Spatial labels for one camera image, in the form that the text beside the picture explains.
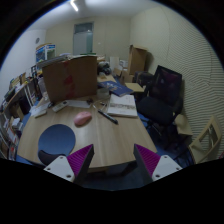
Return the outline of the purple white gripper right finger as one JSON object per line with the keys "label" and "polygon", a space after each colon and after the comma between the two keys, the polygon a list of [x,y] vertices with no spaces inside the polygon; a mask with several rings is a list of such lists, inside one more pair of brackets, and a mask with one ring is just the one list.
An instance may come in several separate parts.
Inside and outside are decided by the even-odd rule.
{"label": "purple white gripper right finger", "polygon": [[138,144],[134,145],[133,154],[145,184],[157,181],[182,169],[168,155],[159,156]]}

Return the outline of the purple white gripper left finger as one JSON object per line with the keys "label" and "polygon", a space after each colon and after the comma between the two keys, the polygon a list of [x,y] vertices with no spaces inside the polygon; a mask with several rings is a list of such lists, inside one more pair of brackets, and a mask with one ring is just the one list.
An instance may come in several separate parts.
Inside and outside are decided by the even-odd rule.
{"label": "purple white gripper left finger", "polygon": [[69,156],[58,156],[44,170],[69,182],[82,183],[93,156],[94,145],[90,144]]}

